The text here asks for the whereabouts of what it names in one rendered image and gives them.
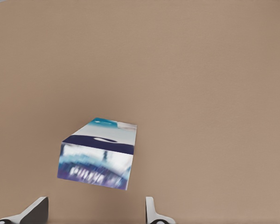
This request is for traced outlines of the blue and white printed box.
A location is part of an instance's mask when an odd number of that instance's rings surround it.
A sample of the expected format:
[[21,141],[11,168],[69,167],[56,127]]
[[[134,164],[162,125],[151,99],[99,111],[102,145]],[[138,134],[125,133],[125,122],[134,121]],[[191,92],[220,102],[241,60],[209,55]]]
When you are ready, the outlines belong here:
[[127,190],[137,125],[94,118],[61,143],[57,177]]

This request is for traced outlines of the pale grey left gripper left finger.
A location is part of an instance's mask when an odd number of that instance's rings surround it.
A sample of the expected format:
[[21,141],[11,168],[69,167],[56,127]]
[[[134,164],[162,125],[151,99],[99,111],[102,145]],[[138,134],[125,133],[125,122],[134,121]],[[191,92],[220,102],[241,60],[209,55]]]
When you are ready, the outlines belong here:
[[49,198],[39,197],[22,213],[0,219],[0,224],[46,224],[49,217]]

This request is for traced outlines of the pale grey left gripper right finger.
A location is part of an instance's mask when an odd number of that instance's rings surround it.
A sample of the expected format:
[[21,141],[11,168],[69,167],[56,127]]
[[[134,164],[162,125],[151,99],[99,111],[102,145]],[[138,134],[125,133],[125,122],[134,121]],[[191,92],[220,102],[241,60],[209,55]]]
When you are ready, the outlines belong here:
[[155,210],[153,197],[146,196],[146,224],[175,224],[175,220],[158,214]]

